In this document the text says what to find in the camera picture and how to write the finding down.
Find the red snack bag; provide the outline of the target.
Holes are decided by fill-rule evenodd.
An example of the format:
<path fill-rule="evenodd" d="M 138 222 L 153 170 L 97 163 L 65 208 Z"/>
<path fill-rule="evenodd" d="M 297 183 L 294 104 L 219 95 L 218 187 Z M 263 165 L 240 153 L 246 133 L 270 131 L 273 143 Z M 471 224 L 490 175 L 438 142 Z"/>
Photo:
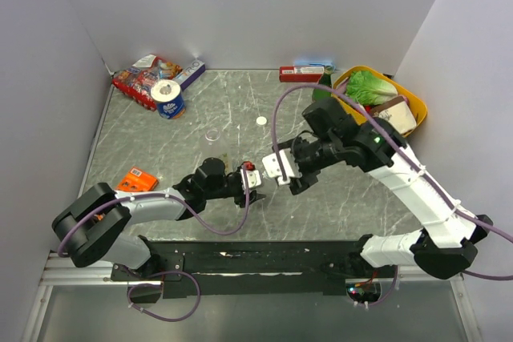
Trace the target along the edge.
<path fill-rule="evenodd" d="M 112 84 L 145 109 L 155 111 L 156 103 L 151 97 L 151 89 L 159 80 L 174 79 L 182 70 L 178 64 L 148 54 L 130 67 L 116 72 Z"/>

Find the purple white box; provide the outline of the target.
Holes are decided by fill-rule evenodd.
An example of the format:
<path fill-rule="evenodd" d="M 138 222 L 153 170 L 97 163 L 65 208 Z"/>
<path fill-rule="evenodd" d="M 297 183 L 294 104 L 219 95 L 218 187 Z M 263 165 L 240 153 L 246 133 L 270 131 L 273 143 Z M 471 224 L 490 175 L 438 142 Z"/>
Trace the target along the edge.
<path fill-rule="evenodd" d="M 206 65 L 199 59 L 187 65 L 174 80 L 180 85 L 182 91 L 191 86 L 206 70 Z"/>

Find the green glass bottle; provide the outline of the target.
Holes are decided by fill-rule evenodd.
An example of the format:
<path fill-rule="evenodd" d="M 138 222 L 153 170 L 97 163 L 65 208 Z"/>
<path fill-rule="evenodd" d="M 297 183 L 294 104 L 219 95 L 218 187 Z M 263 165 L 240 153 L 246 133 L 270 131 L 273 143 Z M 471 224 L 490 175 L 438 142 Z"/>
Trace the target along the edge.
<path fill-rule="evenodd" d="M 320 77 L 317 84 L 331 89 L 332 88 L 331 75 L 332 75 L 331 72 L 325 71 L 324 74 Z M 321 99 L 329 98 L 330 96 L 331 96 L 331 93 L 329 91 L 315 88 L 312 93 L 312 101 L 316 102 Z"/>

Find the red box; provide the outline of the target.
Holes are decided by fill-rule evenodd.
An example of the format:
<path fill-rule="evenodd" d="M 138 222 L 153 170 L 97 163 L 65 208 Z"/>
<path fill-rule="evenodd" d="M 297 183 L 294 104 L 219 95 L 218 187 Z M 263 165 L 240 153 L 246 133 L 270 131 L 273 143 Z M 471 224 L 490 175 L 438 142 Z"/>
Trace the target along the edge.
<path fill-rule="evenodd" d="M 323 74 L 323 66 L 281 66 L 279 80 L 280 82 L 318 83 Z"/>

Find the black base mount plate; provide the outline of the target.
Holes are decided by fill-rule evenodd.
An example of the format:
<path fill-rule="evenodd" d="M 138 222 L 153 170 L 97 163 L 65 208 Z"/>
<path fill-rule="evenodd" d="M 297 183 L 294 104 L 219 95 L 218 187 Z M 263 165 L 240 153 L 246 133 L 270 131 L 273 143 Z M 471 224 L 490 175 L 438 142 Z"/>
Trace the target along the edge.
<path fill-rule="evenodd" d="M 165 299 L 196 293 L 343 296 L 347 280 L 388 279 L 395 273 L 391 266 L 371 267 L 355 241 L 152 241 L 149 246 L 157 260 L 146 271 L 131 276 L 115 265 L 111 278 L 161 284 Z"/>

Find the electronics board with leds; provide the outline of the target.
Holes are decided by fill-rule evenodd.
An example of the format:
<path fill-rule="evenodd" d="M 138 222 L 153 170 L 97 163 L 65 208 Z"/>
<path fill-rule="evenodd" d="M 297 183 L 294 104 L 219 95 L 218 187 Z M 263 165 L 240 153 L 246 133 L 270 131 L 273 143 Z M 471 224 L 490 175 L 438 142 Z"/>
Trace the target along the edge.
<path fill-rule="evenodd" d="M 348 301 L 354 306 L 368 308 L 376 303 L 382 296 L 382 286 L 372 279 L 362 282 L 348 282 L 345 284 Z"/>

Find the green lettuce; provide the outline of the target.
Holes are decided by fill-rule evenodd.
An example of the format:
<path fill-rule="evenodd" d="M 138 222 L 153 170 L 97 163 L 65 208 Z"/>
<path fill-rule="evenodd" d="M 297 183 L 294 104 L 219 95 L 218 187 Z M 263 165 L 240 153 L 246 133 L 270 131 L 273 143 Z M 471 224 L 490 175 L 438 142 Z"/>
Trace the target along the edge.
<path fill-rule="evenodd" d="M 390 82 L 359 70 L 350 75 L 345 94 L 362 106 L 378 106 L 397 97 L 398 91 Z"/>

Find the yellow plastic basket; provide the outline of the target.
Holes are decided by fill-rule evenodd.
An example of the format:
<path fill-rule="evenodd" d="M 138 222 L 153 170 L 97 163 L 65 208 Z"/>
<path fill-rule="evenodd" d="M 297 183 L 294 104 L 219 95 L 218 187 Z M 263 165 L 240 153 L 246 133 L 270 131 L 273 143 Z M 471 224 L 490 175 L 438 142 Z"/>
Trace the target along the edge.
<path fill-rule="evenodd" d="M 395 81 L 387 78 L 385 75 L 375 71 L 374 69 L 367 67 L 367 66 L 355 66 L 355 67 L 347 70 L 336 81 L 334 81 L 332 84 L 332 88 L 338 89 L 343 92 L 345 97 L 343 99 L 339 99 L 338 102 L 341 104 L 341 106 L 343 107 L 343 109 L 345 110 L 346 113 L 348 113 L 354 117 L 357 124 L 361 125 L 366 122 L 366 117 L 361 114 L 362 111 L 365 111 L 368 115 L 370 115 L 369 114 L 370 110 L 373 109 L 374 107 L 377 107 L 377 106 L 362 106 L 361 104 L 353 101 L 350 97 L 348 97 L 345 94 L 346 85 L 347 85 L 347 82 L 349 81 L 350 75 L 354 71 L 359 71 L 359 70 L 367 70 L 367 71 L 371 72 L 373 75 L 375 75 L 376 77 L 384 79 L 384 80 L 390 82 L 391 84 L 393 84 L 398 91 L 398 95 L 403 95 L 403 96 L 407 97 L 407 99 L 409 101 L 409 107 L 411 109 L 412 114 L 414 115 L 414 117 L 416 119 L 417 126 L 422 123 L 422 121 L 424 120 L 424 118 L 427 115 L 427 107 L 426 107 L 426 104 L 421 99 L 419 99 L 416 95 L 409 92 L 404 87 L 400 86 Z M 412 131 L 410 131 L 404 135 L 402 135 L 402 134 L 401 135 L 406 137 L 409 134 L 411 134 Z"/>

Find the blue box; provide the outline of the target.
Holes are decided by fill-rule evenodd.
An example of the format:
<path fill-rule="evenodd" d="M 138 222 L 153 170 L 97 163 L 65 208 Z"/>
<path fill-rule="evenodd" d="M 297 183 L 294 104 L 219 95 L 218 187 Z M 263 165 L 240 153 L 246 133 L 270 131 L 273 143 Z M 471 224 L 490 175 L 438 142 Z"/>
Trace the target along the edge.
<path fill-rule="evenodd" d="M 294 66 L 323 66 L 335 70 L 337 67 L 333 60 L 328 58 L 299 58 L 293 62 Z"/>

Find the toilet paper roll blue wrap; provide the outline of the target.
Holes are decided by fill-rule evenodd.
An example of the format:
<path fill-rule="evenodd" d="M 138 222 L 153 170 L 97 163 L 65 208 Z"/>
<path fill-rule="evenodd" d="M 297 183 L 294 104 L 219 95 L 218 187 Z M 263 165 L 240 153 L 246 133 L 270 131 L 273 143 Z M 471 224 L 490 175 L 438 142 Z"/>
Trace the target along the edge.
<path fill-rule="evenodd" d="M 174 80 L 161 79 L 151 89 L 156 110 L 164 119 L 177 119 L 185 112 L 180 85 Z"/>

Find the white bottle cap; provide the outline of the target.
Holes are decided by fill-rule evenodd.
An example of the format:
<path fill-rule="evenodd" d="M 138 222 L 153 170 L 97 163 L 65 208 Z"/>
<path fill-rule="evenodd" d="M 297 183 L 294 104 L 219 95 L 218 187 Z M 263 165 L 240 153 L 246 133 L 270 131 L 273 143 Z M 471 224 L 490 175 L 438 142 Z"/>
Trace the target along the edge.
<path fill-rule="evenodd" d="M 256 119 L 256 124 L 259 126 L 264 126 L 267 123 L 267 119 L 264 116 L 259 116 Z"/>

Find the clear bottle yellow label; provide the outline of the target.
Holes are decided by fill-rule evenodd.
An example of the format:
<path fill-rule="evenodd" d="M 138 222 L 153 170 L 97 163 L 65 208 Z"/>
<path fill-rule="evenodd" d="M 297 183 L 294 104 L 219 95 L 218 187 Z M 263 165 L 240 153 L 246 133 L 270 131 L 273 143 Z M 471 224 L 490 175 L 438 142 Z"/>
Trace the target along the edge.
<path fill-rule="evenodd" d="M 220 159 L 227 172 L 232 170 L 232 157 L 226 135 L 217 128 L 209 129 L 204 135 L 202 153 L 205 158 Z"/>

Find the orange snack box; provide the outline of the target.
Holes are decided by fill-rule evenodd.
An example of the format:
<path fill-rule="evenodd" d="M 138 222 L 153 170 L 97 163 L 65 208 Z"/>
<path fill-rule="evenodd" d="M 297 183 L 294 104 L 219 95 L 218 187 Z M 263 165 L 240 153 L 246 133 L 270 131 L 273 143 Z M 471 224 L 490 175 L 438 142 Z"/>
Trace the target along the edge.
<path fill-rule="evenodd" d="M 132 167 L 115 189 L 125 192 L 149 192 L 153 191 L 158 184 L 159 180 L 155 176 L 138 167 Z"/>

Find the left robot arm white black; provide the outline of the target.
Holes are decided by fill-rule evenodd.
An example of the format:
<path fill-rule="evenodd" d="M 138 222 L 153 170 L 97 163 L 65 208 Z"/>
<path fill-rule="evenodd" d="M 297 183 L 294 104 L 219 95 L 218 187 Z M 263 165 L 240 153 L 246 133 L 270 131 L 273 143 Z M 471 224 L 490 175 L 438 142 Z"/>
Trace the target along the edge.
<path fill-rule="evenodd" d="M 179 183 L 162 191 L 115 191 L 107 183 L 97 183 L 51 224 L 60 244 L 59 256 L 71 258 L 77 268 L 104 260 L 121 263 L 142 280 L 159 269 L 158 258 L 147 241 L 128 236 L 124 229 L 138 223 L 159 220 L 181 221 L 195 218 L 209 231 L 214 227 L 199 214 L 214 199 L 232 199 L 247 211 L 251 203 L 263 199 L 257 192 L 261 173 L 250 162 L 227 173 L 220 159 L 208 158 Z"/>

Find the beige paper carton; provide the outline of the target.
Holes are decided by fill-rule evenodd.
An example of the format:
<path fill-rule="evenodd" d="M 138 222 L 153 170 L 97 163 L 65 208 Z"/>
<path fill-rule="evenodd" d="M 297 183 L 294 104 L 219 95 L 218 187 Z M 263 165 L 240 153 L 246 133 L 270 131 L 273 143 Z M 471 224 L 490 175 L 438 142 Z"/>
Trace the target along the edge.
<path fill-rule="evenodd" d="M 386 120 L 397 132 L 404 135 L 416 126 L 416 119 L 409 107 L 406 96 L 398 95 L 388 102 L 370 110 L 372 117 Z"/>

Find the aluminium rail frame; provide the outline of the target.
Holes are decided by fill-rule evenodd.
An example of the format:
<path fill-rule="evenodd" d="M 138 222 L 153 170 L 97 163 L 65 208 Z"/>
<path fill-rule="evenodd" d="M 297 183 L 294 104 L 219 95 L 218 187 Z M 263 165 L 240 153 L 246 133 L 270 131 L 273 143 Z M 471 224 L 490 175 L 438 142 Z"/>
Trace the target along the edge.
<path fill-rule="evenodd" d="M 53 289 L 61 286 L 107 286 L 123 284 L 111 279 L 113 264 L 105 261 L 86 268 L 76 268 L 69 258 L 50 253 L 39 280 L 35 300 L 30 310 L 21 341 L 36 341 L 48 309 Z"/>

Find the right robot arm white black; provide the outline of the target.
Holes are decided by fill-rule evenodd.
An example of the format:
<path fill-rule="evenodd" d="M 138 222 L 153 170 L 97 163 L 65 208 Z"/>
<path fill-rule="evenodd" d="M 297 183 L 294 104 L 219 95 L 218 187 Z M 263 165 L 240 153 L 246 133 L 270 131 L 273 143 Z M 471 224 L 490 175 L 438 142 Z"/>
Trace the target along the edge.
<path fill-rule="evenodd" d="M 298 169 L 290 190 L 297 195 L 317 182 L 324 168 L 344 162 L 387 187 L 422 225 L 402 235 L 364 235 L 350 257 L 352 271 L 362 277 L 388 265 L 417 266 L 446 280 L 467 270 L 478 254 L 476 244 L 488 231 L 457 215 L 461 206 L 422 169 L 406 140 L 383 119 L 356 123 L 334 98 L 312 103 L 302 113 L 315 141 L 290 142 L 289 164 Z"/>

